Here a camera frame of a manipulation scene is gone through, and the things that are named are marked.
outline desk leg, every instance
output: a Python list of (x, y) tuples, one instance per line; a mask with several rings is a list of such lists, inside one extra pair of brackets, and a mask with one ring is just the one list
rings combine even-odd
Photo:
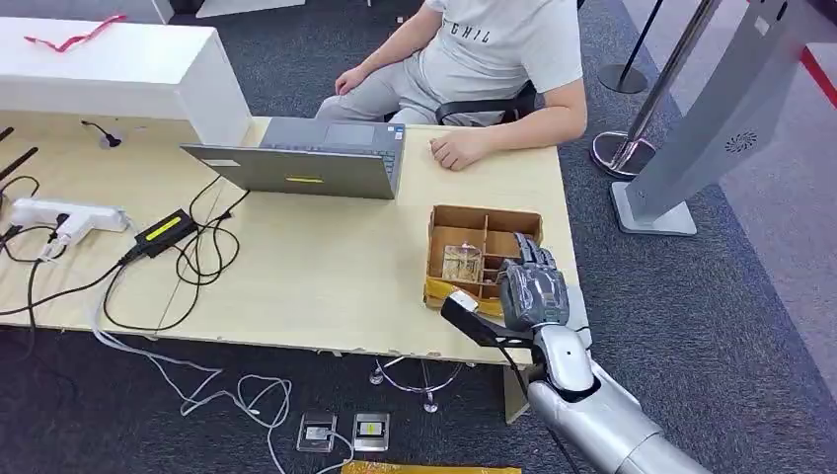
[[(528, 370), (522, 369), (522, 371), (523, 380), (526, 381)], [(505, 398), (505, 423), (511, 425), (529, 410), (529, 402), (520, 391), (520, 384), (517, 383), (514, 371), (507, 365), (502, 367), (502, 390)]]

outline man's hand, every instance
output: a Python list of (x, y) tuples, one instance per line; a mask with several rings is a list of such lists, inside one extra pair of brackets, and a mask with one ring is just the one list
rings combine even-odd
[(441, 138), (430, 140), (433, 158), (443, 168), (459, 171), (466, 166), (479, 161), (492, 148), (485, 135), (486, 128), (474, 128), (452, 131)]
[(344, 96), (349, 93), (352, 89), (359, 86), (361, 82), (366, 79), (366, 76), (369, 74), (366, 70), (361, 67), (352, 67), (351, 69), (347, 70), (341, 77), (335, 81), (335, 94), (339, 96)]

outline robotic arm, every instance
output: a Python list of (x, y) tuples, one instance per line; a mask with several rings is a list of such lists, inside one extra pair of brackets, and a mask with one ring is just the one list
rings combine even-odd
[(567, 286), (552, 256), (516, 237), (521, 257), (503, 264), (498, 282), (505, 327), (479, 316), (477, 302), (463, 291), (445, 300), (442, 316), (480, 346), (531, 350), (536, 370), (527, 389), (530, 405), (598, 472), (709, 474), (668, 442), (640, 402), (590, 358), (567, 327)]

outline grey sweatpants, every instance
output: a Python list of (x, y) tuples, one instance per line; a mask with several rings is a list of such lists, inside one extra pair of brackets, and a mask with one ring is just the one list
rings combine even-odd
[[(419, 66), (419, 55), (382, 67), (369, 74), (359, 86), (344, 96), (323, 101), (317, 119), (379, 120), (397, 112), (391, 123), (435, 124), (436, 109), (443, 103), (427, 86)], [(446, 122), (471, 126), (469, 116), (451, 116)]]

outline cardboard box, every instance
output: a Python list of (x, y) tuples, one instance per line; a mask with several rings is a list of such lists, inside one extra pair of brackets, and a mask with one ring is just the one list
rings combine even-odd
[[(427, 247), (427, 284), (424, 286), (424, 303), (430, 308), (440, 308), (447, 294), (455, 288), (464, 289), (480, 300), (481, 312), (489, 316), (497, 314), (499, 287), (497, 273), (504, 259), (520, 257), (520, 249), (514, 232), (520, 232), (541, 243), (543, 219), (535, 212), (437, 205), (430, 215)], [(442, 278), (445, 247), (467, 243), (482, 251), (483, 265), (479, 281), (459, 281)], [(440, 281), (448, 285), (433, 284)]]

